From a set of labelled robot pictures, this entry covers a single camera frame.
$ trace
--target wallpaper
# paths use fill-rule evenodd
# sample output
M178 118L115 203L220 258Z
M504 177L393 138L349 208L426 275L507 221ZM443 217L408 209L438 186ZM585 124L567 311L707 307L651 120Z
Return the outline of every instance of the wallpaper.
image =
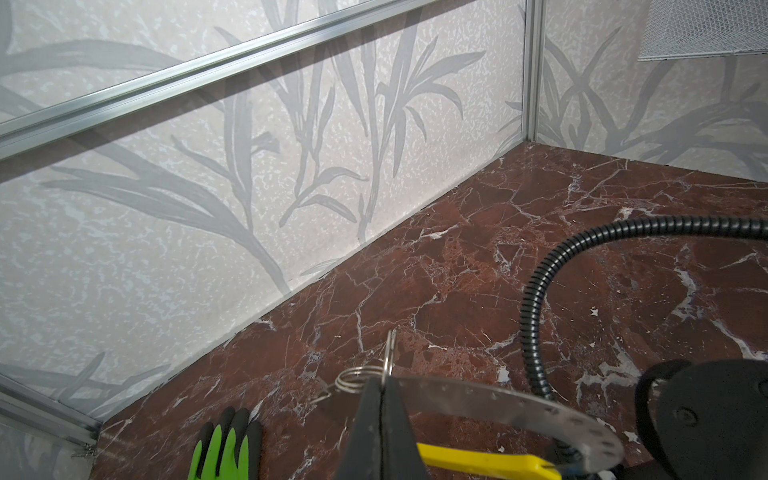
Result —
M538 141L768 180L768 57L637 61L650 0L550 0Z
M0 121L368 0L0 0Z
M10 480L85 480L90 458L0 423L0 472Z
M261 321L519 140L523 30L443 0L3 162L0 373L105 419Z

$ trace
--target screw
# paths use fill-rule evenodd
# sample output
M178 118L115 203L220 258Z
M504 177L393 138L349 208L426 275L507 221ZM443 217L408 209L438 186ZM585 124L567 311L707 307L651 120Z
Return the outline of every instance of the screw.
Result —
M699 418L696 416L696 413L694 413L693 410L687 409L685 407L680 407L679 409L675 410L674 418L688 427L695 426L699 422Z
M764 397L768 398L768 380L763 380L762 382L758 383L757 391L760 392Z

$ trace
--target flexible conduit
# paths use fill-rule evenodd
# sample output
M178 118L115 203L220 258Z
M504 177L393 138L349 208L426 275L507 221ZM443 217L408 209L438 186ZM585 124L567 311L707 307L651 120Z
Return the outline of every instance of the flexible conduit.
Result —
M547 288L558 271L573 257L612 240L661 235L701 235L768 240L768 219L739 217L695 217L663 215L619 220L585 230L557 245L536 267L525 287L520 306L520 332L523 361L528 384L535 395L556 402L541 361L539 323ZM558 453L566 462L577 462L579 453L557 442Z

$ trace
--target yellow handle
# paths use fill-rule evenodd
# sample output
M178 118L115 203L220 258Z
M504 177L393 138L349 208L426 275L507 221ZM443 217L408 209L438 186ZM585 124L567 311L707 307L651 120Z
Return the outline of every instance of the yellow handle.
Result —
M455 472L484 475L506 480L561 480L560 472L550 462L535 455L503 455L447 449L419 443L425 464Z

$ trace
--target glove finger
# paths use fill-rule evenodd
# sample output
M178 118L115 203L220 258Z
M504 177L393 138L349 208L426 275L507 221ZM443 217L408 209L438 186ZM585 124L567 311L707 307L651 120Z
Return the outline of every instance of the glove finger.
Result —
M232 423L232 418L235 416L235 409L232 407L226 407L224 411L221 413L221 416L219 417L219 422L217 423L218 426L221 427L221 435L227 435L230 431L230 424ZM216 476L219 476L221 473L221 459L224 455L224 449L219 448L219 451L217 452L218 458L216 460Z
M203 474L200 476L201 480L214 480L217 477L216 464L221 453L221 425L216 425L214 434L210 437L210 445L208 445L208 452L205 455L205 463L203 464Z
M261 460L261 423L253 420L246 429L243 445L240 447L240 464L237 467L239 480L258 480Z
M200 465L200 454L203 451L203 443L198 441L194 447L194 453L192 454L192 463L190 465L190 474L187 476L187 480L196 480L197 466Z
M213 434L214 424L211 422L203 425L203 428L200 429L200 433L197 434L197 445L192 454L189 480L192 480L193 478L201 478L203 476L203 463L200 459L205 458L205 455L208 452L208 446L210 445L210 437Z
M248 427L248 416L250 413L248 410L240 409L235 413L232 419L232 425L230 428L235 431L235 449L234 457L237 463L240 459L240 446L243 444L243 438L245 438L245 430Z

